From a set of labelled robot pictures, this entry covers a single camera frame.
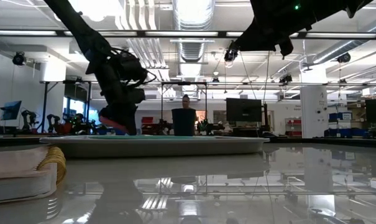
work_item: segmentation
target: glossy table surface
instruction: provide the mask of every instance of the glossy table surface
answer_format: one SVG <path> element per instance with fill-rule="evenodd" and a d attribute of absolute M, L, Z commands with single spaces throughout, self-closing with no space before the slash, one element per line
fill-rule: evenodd
<path fill-rule="evenodd" d="M 263 154 L 66 166 L 54 195 L 0 204 L 0 223 L 376 224 L 371 148 L 265 144 Z"/>

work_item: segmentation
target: white tray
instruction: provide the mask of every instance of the white tray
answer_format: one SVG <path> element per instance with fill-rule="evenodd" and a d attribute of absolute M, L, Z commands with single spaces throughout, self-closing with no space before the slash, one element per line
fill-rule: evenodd
<path fill-rule="evenodd" d="M 264 138 L 221 136 L 67 136 L 42 138 L 66 158 L 202 156 L 260 152 Z"/>

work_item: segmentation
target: security camera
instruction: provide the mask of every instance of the security camera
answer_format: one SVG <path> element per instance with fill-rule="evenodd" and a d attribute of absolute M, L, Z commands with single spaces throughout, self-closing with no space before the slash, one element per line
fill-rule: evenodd
<path fill-rule="evenodd" d="M 25 52 L 16 52 L 12 59 L 14 65 L 23 66 L 26 64 Z"/>

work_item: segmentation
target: metal frame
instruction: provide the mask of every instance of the metal frame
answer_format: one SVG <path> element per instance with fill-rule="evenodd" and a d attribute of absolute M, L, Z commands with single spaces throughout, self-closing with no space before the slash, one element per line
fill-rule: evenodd
<path fill-rule="evenodd" d="M 163 87 L 164 87 L 164 85 L 180 85 L 180 86 L 184 86 L 184 85 L 204 85 L 206 87 L 206 92 L 204 93 L 206 95 L 206 112 L 205 112 L 205 118 L 207 119 L 207 87 L 208 87 L 208 83 L 207 82 L 161 82 L 161 85 L 162 85 L 162 93 L 161 93 L 161 96 L 162 96 L 162 115 L 161 115 L 161 119 L 162 120 L 163 120 L 163 94 L 164 94 Z"/>
<path fill-rule="evenodd" d="M 99 30 L 98 32 L 105 38 L 186 39 L 236 39 L 243 33 L 243 31 L 233 30 Z M 72 34 L 70 31 L 58 29 L 0 29 L 0 37 L 72 37 Z M 293 40 L 376 40 L 376 32 L 296 32 L 290 38 Z"/>
<path fill-rule="evenodd" d="M 45 116 L 45 113 L 46 113 L 46 109 L 47 109 L 47 97 L 48 97 L 48 93 L 59 83 L 61 84 L 76 84 L 76 83 L 88 83 L 88 96 L 87 96 L 87 102 L 86 102 L 86 105 L 85 105 L 85 108 L 86 108 L 86 114 L 85 114 L 85 117 L 86 117 L 86 121 L 88 122 L 89 121 L 89 104 L 91 102 L 91 89 L 93 87 L 93 82 L 91 81 L 68 81 L 68 80 L 65 80 L 65 81 L 59 81 L 59 82 L 40 82 L 40 83 L 44 83 L 45 87 L 44 87 L 44 104 L 43 104 L 43 115 L 42 115 L 42 121 L 41 121 L 41 133 L 44 133 L 44 126 L 45 126 L 45 119 L 46 119 L 46 116 Z"/>

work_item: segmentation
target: yellow rope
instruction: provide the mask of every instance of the yellow rope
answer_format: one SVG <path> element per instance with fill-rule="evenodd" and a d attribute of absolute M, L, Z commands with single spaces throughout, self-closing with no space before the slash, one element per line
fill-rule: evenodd
<path fill-rule="evenodd" d="M 66 159 L 60 148 L 51 146 L 48 149 L 48 153 L 44 160 L 37 166 L 37 170 L 40 170 L 43 166 L 49 163 L 57 164 L 57 185 L 63 181 L 66 176 Z"/>

